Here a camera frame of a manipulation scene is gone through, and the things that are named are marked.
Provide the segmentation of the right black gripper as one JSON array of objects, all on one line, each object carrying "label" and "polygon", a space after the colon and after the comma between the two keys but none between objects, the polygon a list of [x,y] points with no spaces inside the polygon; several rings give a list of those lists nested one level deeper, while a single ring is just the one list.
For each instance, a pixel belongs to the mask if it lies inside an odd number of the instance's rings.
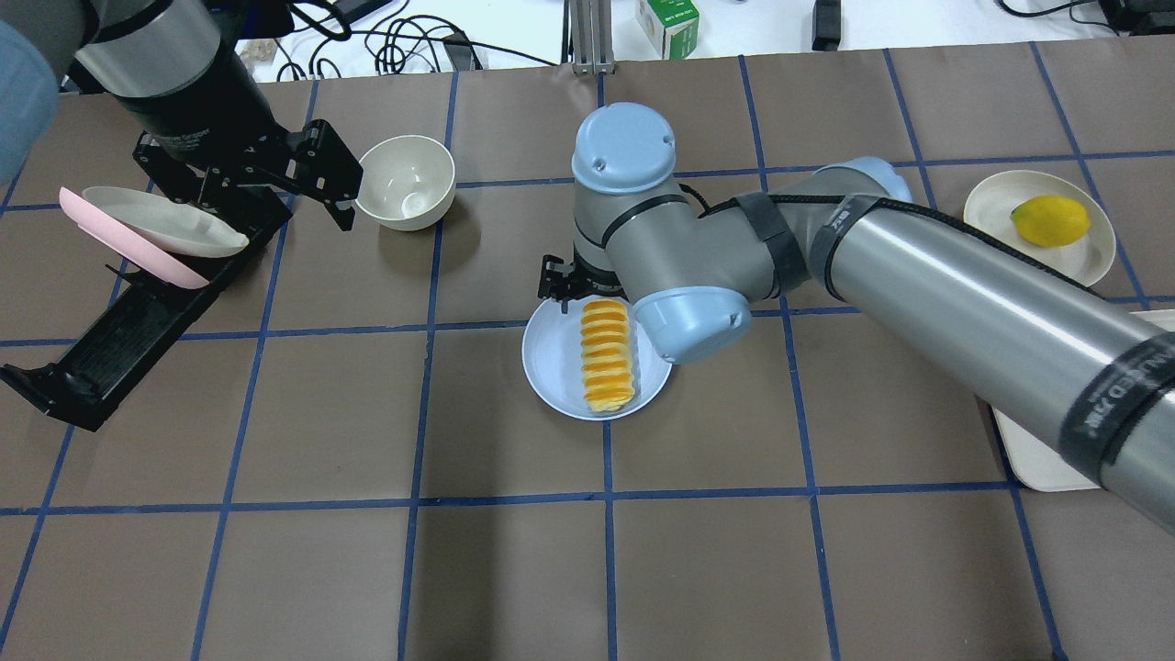
[{"label": "right black gripper", "polygon": [[591,296],[627,301],[620,278],[610,269],[592,267],[579,254],[571,261],[558,258],[552,254],[543,255],[538,298],[552,298],[563,304]]}]

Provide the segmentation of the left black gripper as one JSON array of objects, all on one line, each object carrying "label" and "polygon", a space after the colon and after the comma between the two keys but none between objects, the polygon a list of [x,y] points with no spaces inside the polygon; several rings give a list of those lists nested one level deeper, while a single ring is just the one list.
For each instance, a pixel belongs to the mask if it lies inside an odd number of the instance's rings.
[{"label": "left black gripper", "polygon": [[239,186],[275,186],[309,196],[352,230],[364,168],[323,120],[289,131],[243,65],[209,65],[175,92],[130,100],[130,113],[160,150],[201,171],[181,198],[229,223],[239,222]]}]

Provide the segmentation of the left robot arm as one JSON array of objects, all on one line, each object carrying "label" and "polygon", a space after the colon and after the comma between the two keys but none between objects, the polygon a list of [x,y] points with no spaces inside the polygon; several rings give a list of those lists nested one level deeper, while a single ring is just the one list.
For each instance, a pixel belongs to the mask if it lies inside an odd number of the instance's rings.
[{"label": "left robot arm", "polygon": [[352,228],[358,160],[323,120],[278,124],[201,1],[5,1],[5,183],[51,128],[72,63],[142,126],[135,158],[176,204],[222,213],[231,189],[271,187]]}]

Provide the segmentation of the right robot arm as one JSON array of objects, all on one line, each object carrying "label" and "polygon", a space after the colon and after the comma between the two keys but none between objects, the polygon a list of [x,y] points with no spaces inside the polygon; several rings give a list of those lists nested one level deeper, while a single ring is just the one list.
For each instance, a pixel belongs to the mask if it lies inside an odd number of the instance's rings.
[{"label": "right robot arm", "polygon": [[753,302],[818,282],[1171,531],[1171,331],[915,205],[885,160],[701,215],[676,161],[654,109],[588,114],[571,158],[575,256],[545,256],[538,297],[625,298],[663,359],[687,364],[740,340]]}]

